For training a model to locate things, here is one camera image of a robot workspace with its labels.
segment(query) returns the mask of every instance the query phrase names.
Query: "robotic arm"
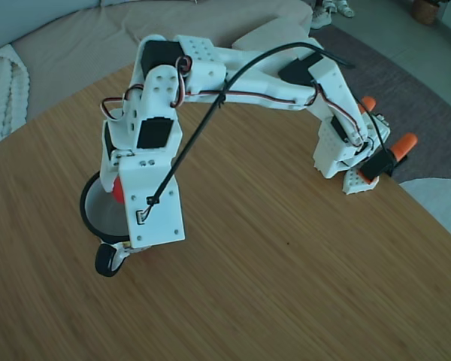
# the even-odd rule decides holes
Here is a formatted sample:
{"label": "robotic arm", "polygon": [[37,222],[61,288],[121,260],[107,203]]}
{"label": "robotic arm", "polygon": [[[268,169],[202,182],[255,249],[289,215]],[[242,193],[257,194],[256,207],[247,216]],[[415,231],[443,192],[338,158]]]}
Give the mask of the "robotic arm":
{"label": "robotic arm", "polygon": [[[307,42],[320,47],[312,38]],[[152,35],[141,42],[123,107],[109,112],[102,103],[107,119],[100,180],[106,192],[116,193],[125,204],[130,242],[120,246],[122,252],[185,239],[175,177],[162,182],[182,139],[176,109],[184,102],[215,102],[224,84],[260,55],[182,35],[173,41]],[[377,177],[367,182],[354,167],[371,157],[382,140],[369,115],[359,110],[335,61],[307,48],[275,53],[244,72],[225,95],[227,102],[291,111],[316,100],[327,105],[329,114],[321,119],[315,167],[325,178],[348,171],[348,194],[373,189]],[[386,139],[387,123],[377,117],[376,124]],[[163,189],[155,197],[161,182]]]}

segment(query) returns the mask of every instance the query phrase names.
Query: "white knit blanket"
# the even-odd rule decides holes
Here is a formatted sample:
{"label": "white knit blanket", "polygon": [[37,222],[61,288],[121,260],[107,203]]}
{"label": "white knit blanket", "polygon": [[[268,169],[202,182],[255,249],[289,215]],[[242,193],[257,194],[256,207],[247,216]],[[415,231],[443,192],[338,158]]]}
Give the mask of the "white knit blanket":
{"label": "white knit blanket", "polygon": [[29,73],[11,45],[0,49],[0,141],[26,123]]}

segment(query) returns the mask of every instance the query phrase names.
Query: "red ball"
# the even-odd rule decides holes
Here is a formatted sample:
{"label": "red ball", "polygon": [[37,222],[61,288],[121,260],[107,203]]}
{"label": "red ball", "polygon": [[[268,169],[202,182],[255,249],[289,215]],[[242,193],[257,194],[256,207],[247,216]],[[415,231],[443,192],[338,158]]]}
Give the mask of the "red ball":
{"label": "red ball", "polygon": [[120,178],[117,177],[114,180],[114,188],[112,189],[112,196],[114,196],[115,200],[119,203],[124,204],[126,201],[123,198],[123,189],[122,189],[122,182],[120,181]]}

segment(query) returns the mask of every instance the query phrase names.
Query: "wooden table top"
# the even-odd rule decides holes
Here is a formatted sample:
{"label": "wooden table top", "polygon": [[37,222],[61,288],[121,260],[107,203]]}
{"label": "wooden table top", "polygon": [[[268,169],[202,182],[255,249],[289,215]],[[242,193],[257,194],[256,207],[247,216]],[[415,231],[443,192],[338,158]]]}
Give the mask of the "wooden table top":
{"label": "wooden table top", "polygon": [[451,236],[387,177],[325,180],[306,111],[223,107],[177,174],[187,240],[97,275],[78,202],[130,73],[0,143],[0,361],[451,360]]}

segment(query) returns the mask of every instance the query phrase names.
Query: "shoe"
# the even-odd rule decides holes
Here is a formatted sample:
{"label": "shoe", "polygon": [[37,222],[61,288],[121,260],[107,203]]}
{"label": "shoe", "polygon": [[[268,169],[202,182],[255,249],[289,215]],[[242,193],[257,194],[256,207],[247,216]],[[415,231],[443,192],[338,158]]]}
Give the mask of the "shoe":
{"label": "shoe", "polygon": [[310,27],[312,29],[321,29],[323,26],[327,26],[332,23],[331,9],[326,10],[324,7],[319,6],[314,9],[313,19]]}
{"label": "shoe", "polygon": [[354,10],[349,7],[347,0],[335,0],[335,1],[336,1],[336,6],[337,6],[337,10],[339,11],[339,14],[342,14],[345,17],[349,17],[349,18],[354,17],[354,15],[356,15]]}
{"label": "shoe", "polygon": [[323,0],[322,7],[329,10],[332,13],[337,13],[337,6],[333,0]]}

